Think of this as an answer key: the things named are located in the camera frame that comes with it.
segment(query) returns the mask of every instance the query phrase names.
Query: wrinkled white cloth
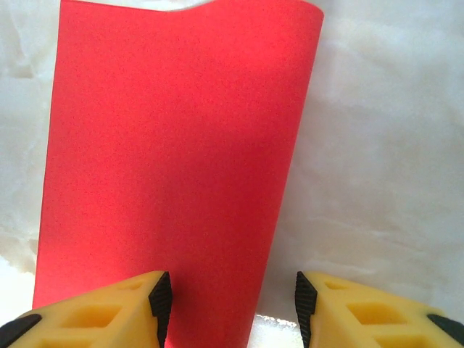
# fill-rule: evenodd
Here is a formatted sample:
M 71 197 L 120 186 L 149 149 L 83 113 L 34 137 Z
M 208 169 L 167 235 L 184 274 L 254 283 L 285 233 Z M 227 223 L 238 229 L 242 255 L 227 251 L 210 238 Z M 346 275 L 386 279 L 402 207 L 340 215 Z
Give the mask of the wrinkled white cloth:
M 314 3 L 326 19 L 258 311 L 294 322 L 296 272 L 319 270 L 464 321 L 464 2 Z M 0 0 L 0 323 L 31 304 L 58 11 Z M 251 347 L 300 344 L 255 318 Z

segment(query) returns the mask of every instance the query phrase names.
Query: black ridged grip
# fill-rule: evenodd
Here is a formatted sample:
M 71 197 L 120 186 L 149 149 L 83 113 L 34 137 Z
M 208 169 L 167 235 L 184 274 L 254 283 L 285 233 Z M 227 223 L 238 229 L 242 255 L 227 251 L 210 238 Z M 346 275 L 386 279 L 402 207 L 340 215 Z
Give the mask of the black ridged grip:
M 31 314 L 6 323 L 0 328 L 0 348 L 7 348 L 33 328 L 42 316 Z
M 165 272 L 154 286 L 148 296 L 152 314 L 158 319 L 157 337 L 159 346 L 164 348 L 171 307 L 173 306 L 173 290 L 171 289 L 171 280 L 168 272 Z
M 437 314 L 429 314 L 427 317 L 464 347 L 464 325 L 462 323 Z
M 298 272 L 297 287 L 295 288 L 295 308 L 297 309 L 299 330 L 302 334 L 304 348 L 310 347 L 310 318 L 315 313 L 317 299 L 318 291 L 303 272 Z

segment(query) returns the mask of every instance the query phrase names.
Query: yellow plastic part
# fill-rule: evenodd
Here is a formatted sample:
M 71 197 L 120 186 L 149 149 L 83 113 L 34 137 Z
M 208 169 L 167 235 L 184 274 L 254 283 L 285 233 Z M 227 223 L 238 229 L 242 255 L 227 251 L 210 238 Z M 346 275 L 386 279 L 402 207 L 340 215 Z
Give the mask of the yellow plastic part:
M 20 318 L 38 313 L 42 320 L 9 348 L 162 347 L 149 296 L 163 275 L 146 273 L 27 312 Z
M 436 308 L 322 273 L 304 276 L 317 291 L 310 348 L 462 348 L 428 319 L 443 315 Z

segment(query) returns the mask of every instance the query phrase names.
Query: white backdrop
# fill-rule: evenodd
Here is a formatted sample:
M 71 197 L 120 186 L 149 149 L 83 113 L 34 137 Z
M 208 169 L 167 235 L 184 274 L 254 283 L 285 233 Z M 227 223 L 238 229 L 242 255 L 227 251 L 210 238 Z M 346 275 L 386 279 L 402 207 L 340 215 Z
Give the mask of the white backdrop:
M 464 2 L 314 2 L 326 20 L 258 310 L 295 321 L 296 271 L 319 270 L 463 321 Z M 31 304 L 58 10 L 0 0 L 0 324 Z M 297 336 L 257 318 L 251 345 Z

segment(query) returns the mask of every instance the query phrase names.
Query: red paper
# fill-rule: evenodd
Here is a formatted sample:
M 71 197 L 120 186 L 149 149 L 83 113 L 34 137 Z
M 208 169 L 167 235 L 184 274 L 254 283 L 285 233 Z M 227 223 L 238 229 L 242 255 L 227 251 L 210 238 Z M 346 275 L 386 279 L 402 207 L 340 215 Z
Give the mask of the red paper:
M 322 20 L 62 0 L 34 307 L 169 270 L 167 347 L 245 347 Z

